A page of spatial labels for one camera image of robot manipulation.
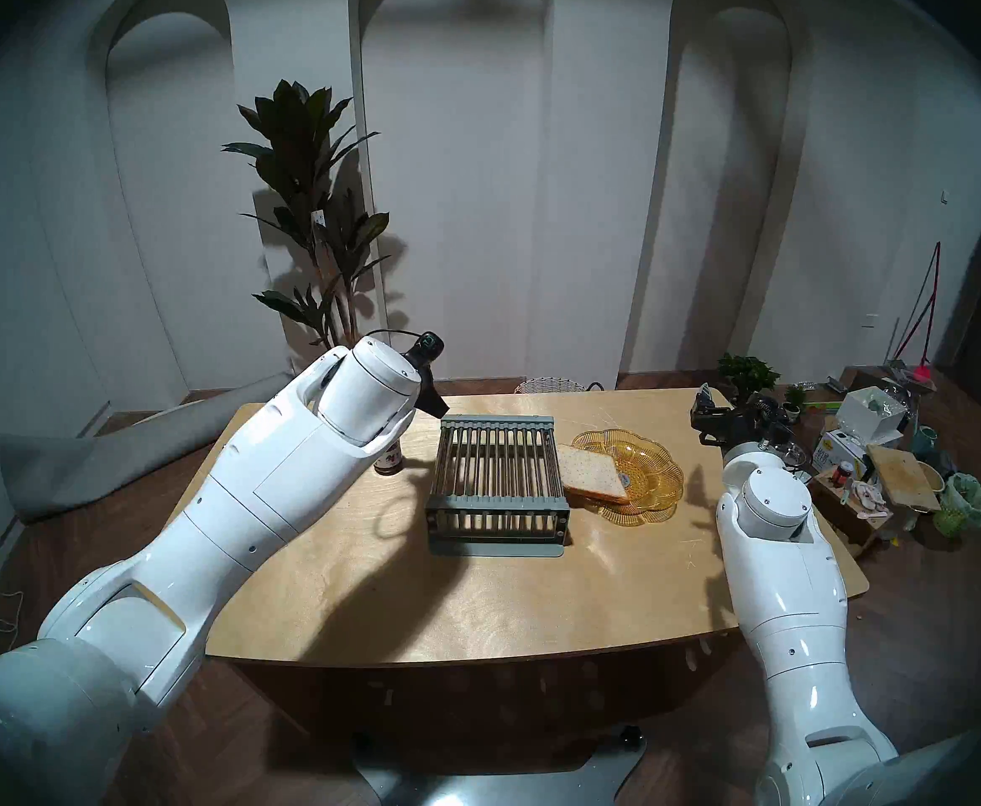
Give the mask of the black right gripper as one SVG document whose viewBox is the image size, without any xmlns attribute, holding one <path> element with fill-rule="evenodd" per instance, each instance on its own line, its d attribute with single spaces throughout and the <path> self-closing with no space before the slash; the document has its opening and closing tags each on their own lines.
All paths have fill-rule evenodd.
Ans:
<svg viewBox="0 0 981 806">
<path fill-rule="evenodd" d="M 782 447 L 793 442 L 790 418 L 774 398 L 755 393 L 742 405 L 722 407 L 716 405 L 708 382 L 697 392 L 690 424 L 700 444 L 709 447 L 735 448 L 751 442 Z"/>
</svg>

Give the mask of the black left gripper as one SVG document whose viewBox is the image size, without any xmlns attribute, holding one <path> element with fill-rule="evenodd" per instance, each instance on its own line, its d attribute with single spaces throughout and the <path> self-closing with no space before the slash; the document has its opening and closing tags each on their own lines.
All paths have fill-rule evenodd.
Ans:
<svg viewBox="0 0 981 806">
<path fill-rule="evenodd" d="M 426 358 L 411 358 L 411 365 L 419 376 L 416 409 L 431 417 L 445 417 L 450 407 L 435 388 L 430 362 Z"/>
</svg>

